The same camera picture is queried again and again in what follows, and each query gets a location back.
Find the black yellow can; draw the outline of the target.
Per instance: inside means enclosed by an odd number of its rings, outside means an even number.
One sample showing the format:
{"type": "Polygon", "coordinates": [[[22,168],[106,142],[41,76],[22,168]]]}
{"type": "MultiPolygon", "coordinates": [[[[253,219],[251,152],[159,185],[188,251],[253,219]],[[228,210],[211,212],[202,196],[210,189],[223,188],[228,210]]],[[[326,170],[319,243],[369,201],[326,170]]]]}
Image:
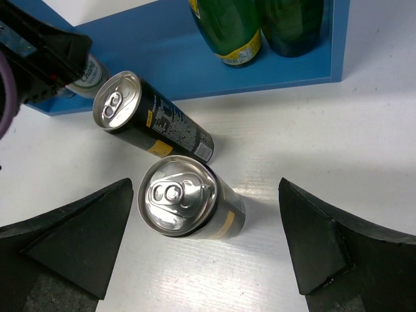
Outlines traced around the black yellow can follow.
{"type": "Polygon", "coordinates": [[[206,164],[181,155],[149,168],[137,205],[149,228],[177,239],[229,239],[246,221],[241,197],[206,164]]]}

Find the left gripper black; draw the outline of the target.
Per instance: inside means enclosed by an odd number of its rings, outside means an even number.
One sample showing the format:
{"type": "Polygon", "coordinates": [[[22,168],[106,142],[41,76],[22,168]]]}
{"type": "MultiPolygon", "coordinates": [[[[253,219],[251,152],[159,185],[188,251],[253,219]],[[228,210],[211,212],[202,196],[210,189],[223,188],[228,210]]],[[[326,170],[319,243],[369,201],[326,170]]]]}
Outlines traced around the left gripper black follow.
{"type": "Polygon", "coordinates": [[[20,103],[39,103],[79,80],[86,68],[92,40],[39,21],[10,1],[1,1],[1,40],[17,84],[20,103]]]}

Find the green bottle yellow label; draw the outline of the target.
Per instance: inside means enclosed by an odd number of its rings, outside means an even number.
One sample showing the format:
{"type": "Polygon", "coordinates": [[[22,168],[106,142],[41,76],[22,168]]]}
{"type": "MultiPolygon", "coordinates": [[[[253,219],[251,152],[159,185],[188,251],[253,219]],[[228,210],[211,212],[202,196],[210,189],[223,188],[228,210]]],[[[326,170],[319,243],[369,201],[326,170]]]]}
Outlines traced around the green bottle yellow label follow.
{"type": "Polygon", "coordinates": [[[189,1],[188,5],[203,39],[221,62],[241,68],[255,60],[263,39],[253,1],[189,1]]]}

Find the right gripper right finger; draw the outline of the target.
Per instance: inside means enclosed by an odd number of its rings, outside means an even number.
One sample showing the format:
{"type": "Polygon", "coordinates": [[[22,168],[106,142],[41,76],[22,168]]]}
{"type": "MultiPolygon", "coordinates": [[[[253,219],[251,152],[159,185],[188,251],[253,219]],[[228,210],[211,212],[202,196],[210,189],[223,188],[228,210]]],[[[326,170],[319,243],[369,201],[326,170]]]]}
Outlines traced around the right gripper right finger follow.
{"type": "Polygon", "coordinates": [[[283,178],[279,208],[310,311],[414,311],[415,236],[374,224],[283,178]]]}

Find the clear Chang bottle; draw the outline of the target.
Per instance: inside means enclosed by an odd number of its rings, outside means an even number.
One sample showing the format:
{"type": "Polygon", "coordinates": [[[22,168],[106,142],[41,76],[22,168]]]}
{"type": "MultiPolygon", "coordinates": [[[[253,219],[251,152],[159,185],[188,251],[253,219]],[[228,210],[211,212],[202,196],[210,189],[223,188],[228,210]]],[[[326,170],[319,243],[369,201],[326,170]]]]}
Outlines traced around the clear Chang bottle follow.
{"type": "Polygon", "coordinates": [[[89,54],[82,77],[66,85],[66,89],[88,99],[94,99],[99,89],[108,81],[110,73],[93,54],[89,54]]]}

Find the green Perrier bottle red label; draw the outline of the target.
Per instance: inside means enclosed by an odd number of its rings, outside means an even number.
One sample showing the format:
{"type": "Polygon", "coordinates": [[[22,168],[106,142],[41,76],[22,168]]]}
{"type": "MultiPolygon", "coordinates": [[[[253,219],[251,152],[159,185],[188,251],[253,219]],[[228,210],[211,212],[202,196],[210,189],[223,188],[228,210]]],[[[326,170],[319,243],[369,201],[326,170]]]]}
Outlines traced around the green Perrier bottle red label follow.
{"type": "Polygon", "coordinates": [[[262,32],[277,55],[299,57],[314,48],[324,15],[323,0],[258,0],[254,4],[262,32]]]}

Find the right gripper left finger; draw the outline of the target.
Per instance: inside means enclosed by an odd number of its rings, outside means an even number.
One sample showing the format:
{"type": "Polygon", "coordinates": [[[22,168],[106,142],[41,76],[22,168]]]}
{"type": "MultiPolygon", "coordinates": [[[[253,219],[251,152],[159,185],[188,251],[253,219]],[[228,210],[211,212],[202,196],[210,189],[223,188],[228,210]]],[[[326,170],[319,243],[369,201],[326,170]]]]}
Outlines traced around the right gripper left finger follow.
{"type": "Polygon", "coordinates": [[[133,202],[121,179],[80,200],[1,227],[2,311],[95,311],[133,202]]]}

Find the blue and yellow wooden shelf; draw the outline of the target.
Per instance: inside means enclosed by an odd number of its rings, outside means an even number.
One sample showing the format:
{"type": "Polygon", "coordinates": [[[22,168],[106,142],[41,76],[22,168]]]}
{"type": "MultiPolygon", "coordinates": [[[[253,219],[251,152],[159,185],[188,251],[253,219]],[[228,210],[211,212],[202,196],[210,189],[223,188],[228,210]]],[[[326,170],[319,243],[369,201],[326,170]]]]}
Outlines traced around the blue and yellow wooden shelf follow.
{"type": "Polygon", "coordinates": [[[26,13],[66,31],[88,35],[92,54],[112,73],[129,70],[172,101],[342,79],[350,3],[326,1],[318,44],[285,58],[263,43],[253,63],[221,63],[202,38],[186,1],[155,1],[78,26],[43,1],[16,1],[26,13]]]}

